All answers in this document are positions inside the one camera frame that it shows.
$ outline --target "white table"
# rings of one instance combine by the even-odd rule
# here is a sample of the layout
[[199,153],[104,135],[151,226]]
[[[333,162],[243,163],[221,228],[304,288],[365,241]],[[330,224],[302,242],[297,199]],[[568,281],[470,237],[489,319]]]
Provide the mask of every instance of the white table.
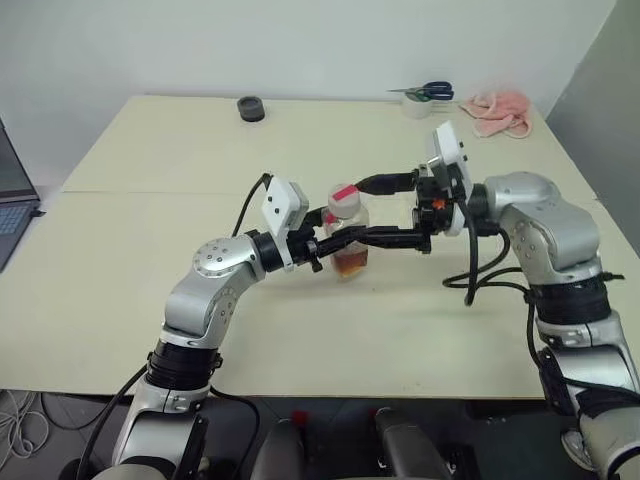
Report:
[[[409,121],[390,104],[268,102],[263,125],[247,126],[231,116],[227,140],[218,134],[210,142],[201,122],[207,112],[218,119],[225,117],[221,112],[233,113],[229,105],[220,99],[145,97],[133,99],[116,117],[0,276],[2,387],[115,392],[157,341],[165,299],[189,268],[193,251],[229,234],[245,190],[261,170],[284,170],[311,192],[312,202],[321,202],[334,183],[413,168],[424,157],[428,130],[447,118],[464,139],[476,181],[513,170],[546,170],[567,199],[592,213],[602,231],[605,267],[627,275],[626,282],[610,286],[610,298],[640,358],[634,318],[640,261],[538,116],[528,140],[478,140],[455,109]],[[305,142],[299,136],[285,142],[283,133],[299,128],[294,120],[301,116],[324,118],[315,127],[323,141],[307,148],[305,168],[298,155]],[[163,117],[173,119],[172,141],[169,126],[158,120]],[[147,131],[154,122],[157,128]],[[262,128],[284,142],[276,148],[273,140],[271,155],[281,155],[267,156],[266,163],[259,152],[270,135],[236,143],[239,132]],[[182,139],[179,145],[175,137]],[[139,155],[127,154],[128,147]],[[184,152],[181,163],[178,150]],[[226,155],[243,160],[221,160]],[[151,168],[154,158],[157,168]],[[322,168],[309,160],[322,158]],[[372,223],[409,225],[411,195],[367,200]],[[258,207],[256,202],[249,210],[246,228],[263,227]],[[372,249],[367,271],[348,283],[338,282],[329,268],[269,275],[239,302],[217,386],[259,395],[540,397],[521,296],[484,289],[467,308],[461,291],[440,284],[466,269],[467,249],[466,234],[435,238],[430,256]],[[497,249],[495,239],[481,240],[481,260]]]

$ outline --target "gray floor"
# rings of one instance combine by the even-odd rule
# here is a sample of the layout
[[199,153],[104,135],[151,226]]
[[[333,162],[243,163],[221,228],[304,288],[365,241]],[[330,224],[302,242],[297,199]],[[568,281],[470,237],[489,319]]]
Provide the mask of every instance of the gray floor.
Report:
[[[489,417],[470,415],[469,402],[448,400],[392,399],[299,399],[256,398],[262,427],[258,444],[280,418],[295,411],[308,414],[305,441],[308,445],[309,480],[359,475],[380,475],[377,468],[378,445],[371,430],[371,414],[382,406],[403,410],[418,422],[437,444],[462,442],[475,448],[483,479],[593,479],[565,456],[559,434],[571,419],[551,413]],[[60,423],[81,424],[102,404],[63,396],[47,395],[52,416]],[[109,462],[111,449],[127,407],[118,407],[107,423],[97,448],[98,465]],[[204,413],[210,420],[206,454],[213,458],[238,459],[252,429],[247,407],[211,399]],[[91,427],[77,432],[52,429],[47,445],[33,458],[12,458],[0,471],[4,480],[49,480],[70,460],[81,455]],[[6,440],[0,452],[6,448]],[[243,478],[248,478],[256,452],[247,462]]]

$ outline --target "white cable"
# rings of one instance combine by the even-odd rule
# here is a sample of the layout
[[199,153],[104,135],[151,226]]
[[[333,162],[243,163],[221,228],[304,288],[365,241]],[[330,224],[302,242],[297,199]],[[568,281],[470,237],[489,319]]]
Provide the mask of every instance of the white cable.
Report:
[[[27,392],[22,398],[21,402],[16,401],[16,397],[9,390],[0,390],[0,393],[5,392],[11,403],[13,404],[13,412],[0,411],[0,434],[4,431],[7,432],[7,451],[0,461],[0,470],[4,468],[9,457],[13,455],[18,458],[30,458],[38,450],[40,450],[49,438],[49,421],[40,412],[31,410],[31,406],[38,398],[38,393]],[[25,437],[23,432],[23,424],[28,416],[36,417],[44,424],[44,435],[39,442],[29,440]]]

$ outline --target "pink towel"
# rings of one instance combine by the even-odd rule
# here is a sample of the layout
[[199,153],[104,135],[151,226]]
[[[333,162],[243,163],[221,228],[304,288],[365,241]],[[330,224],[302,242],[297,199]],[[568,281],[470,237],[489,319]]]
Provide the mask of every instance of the pink towel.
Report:
[[478,137],[490,137],[504,132],[513,138],[524,138],[531,133],[529,99],[519,92],[492,92],[460,104],[460,108],[478,120],[474,133]]

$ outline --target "small container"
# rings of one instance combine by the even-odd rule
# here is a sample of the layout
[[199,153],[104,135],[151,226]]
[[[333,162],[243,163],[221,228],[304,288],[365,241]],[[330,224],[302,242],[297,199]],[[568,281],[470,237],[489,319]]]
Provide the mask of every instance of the small container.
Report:
[[[355,186],[343,184],[331,189],[327,207],[322,211],[322,224],[327,236],[345,227],[369,225],[369,212]],[[331,264],[342,278],[349,278],[366,267],[368,254],[367,245],[353,242],[334,253]]]

